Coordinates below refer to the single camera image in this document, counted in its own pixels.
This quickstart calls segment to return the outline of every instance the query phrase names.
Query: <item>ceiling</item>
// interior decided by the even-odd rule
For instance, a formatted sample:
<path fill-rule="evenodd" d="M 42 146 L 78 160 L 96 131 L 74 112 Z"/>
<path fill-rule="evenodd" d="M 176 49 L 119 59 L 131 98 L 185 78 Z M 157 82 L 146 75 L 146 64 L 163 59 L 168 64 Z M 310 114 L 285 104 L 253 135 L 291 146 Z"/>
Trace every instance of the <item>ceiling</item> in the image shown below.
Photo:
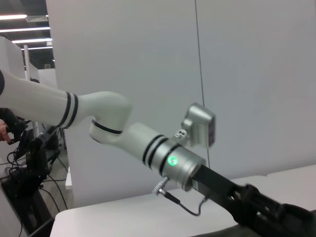
<path fill-rule="evenodd" d="M 27 16 L 45 16 L 47 15 L 45 0 L 0 0 L 0 15 L 16 15 L 25 14 Z M 20 29 L 47 27 L 49 22 L 27 22 L 26 19 L 0 20 L 0 30 L 4 29 Z M 50 30 L 26 31 L 26 32 L 7 32 L 0 33 L 9 40 L 29 40 L 38 38 L 51 38 Z M 46 42 L 19 43 L 19 47 L 23 45 L 29 48 L 45 47 Z M 55 68 L 52 61 L 54 59 L 52 48 L 29 50 L 30 62 L 38 69 L 44 69 L 45 64 L 50 64 L 51 68 Z"/>

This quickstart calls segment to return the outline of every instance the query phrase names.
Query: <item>green led light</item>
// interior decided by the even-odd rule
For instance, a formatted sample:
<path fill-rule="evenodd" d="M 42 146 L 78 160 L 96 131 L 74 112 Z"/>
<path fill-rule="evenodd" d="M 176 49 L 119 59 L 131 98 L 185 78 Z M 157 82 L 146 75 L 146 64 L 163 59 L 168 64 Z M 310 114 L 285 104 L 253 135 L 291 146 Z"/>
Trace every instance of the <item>green led light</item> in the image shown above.
<path fill-rule="evenodd" d="M 178 163 L 177 157 L 169 157 L 168 158 L 168 163 L 172 166 L 176 165 Z"/>

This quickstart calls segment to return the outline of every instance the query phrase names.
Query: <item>floor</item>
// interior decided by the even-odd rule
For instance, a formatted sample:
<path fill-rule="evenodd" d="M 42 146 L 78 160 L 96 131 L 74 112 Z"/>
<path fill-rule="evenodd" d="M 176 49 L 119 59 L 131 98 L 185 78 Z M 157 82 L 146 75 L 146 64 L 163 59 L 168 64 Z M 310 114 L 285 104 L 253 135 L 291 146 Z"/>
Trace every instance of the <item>floor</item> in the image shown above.
<path fill-rule="evenodd" d="M 69 163 L 68 163 L 67 150 L 64 150 L 61 148 L 60 151 L 61 151 L 61 153 L 59 155 L 59 158 L 64 163 L 64 165 L 68 168 Z M 56 159 L 56 161 L 53 164 L 50 176 L 56 180 L 66 179 L 66 177 L 67 177 L 67 171 L 58 159 Z M 57 184 L 59 185 L 59 188 L 60 188 L 60 190 L 65 198 L 67 207 L 68 207 L 68 209 L 71 209 L 74 207 L 73 191 L 67 190 L 65 188 L 65 183 L 66 183 L 66 181 L 57 181 Z M 54 182 L 44 182 L 43 186 L 44 186 L 43 189 L 50 192 L 51 195 L 54 197 L 60 211 L 66 210 L 65 204 L 63 202 L 63 199 L 61 197 L 61 194 L 60 194 L 56 184 Z M 39 192 L 41 193 L 51 215 L 55 217 L 58 214 L 58 210 L 57 210 L 56 205 L 53 202 L 52 198 L 49 196 L 49 194 L 47 194 L 43 190 L 40 190 Z"/>

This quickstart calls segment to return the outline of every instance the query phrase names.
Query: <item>person's hand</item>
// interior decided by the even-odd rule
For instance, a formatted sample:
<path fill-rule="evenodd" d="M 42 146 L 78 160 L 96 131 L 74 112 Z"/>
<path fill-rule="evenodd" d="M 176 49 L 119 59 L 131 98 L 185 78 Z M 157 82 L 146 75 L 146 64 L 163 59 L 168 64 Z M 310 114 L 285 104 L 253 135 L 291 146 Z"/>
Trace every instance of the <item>person's hand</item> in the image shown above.
<path fill-rule="evenodd" d="M 0 141 L 6 141 L 7 143 L 11 142 L 11 138 L 6 132 L 7 125 L 5 123 L 0 124 Z"/>

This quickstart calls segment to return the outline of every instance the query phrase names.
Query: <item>ceiling light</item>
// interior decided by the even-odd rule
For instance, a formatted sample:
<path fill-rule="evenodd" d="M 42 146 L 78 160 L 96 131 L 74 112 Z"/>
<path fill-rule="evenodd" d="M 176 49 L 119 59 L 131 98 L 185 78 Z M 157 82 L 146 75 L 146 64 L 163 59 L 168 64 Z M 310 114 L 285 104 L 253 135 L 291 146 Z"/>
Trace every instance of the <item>ceiling light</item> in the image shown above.
<path fill-rule="evenodd" d="M 0 20 L 23 19 L 25 17 L 27 17 L 27 15 L 7 15 L 7 16 L 0 16 Z"/>
<path fill-rule="evenodd" d="M 8 30 L 0 30 L 0 33 L 4 33 L 4 32 L 18 32 L 18 31 L 42 31 L 42 30 L 50 30 L 50 27 L 36 27 L 36 28 L 23 28 L 23 29 L 8 29 Z"/>
<path fill-rule="evenodd" d="M 22 39 L 22 40 L 13 40 L 12 43 L 34 43 L 34 42 L 46 42 L 46 41 L 52 41 L 51 38 L 45 38 L 45 39 Z"/>
<path fill-rule="evenodd" d="M 46 49 L 46 48 L 53 48 L 53 47 L 37 47 L 37 48 L 29 48 L 28 50 L 33 50 L 33 49 Z"/>

